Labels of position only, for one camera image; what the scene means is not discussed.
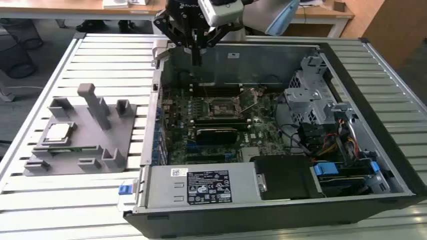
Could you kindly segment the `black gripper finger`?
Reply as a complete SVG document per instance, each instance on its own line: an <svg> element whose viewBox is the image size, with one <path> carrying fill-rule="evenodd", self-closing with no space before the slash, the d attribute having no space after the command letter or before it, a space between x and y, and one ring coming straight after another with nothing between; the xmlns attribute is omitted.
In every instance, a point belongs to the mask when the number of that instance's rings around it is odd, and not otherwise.
<svg viewBox="0 0 427 240"><path fill-rule="evenodd" d="M192 35L190 16L183 12L175 15L164 9L155 17L154 24L178 47L184 47L191 54L191 63L198 65L198 47Z"/></svg>
<svg viewBox="0 0 427 240"><path fill-rule="evenodd" d="M228 23L215 27L214 30L208 31L208 29L199 29L198 30L198 65L200 66L203 63L202 60L202 51L206 48L212 48L223 37L236 30L236 24Z"/></svg>

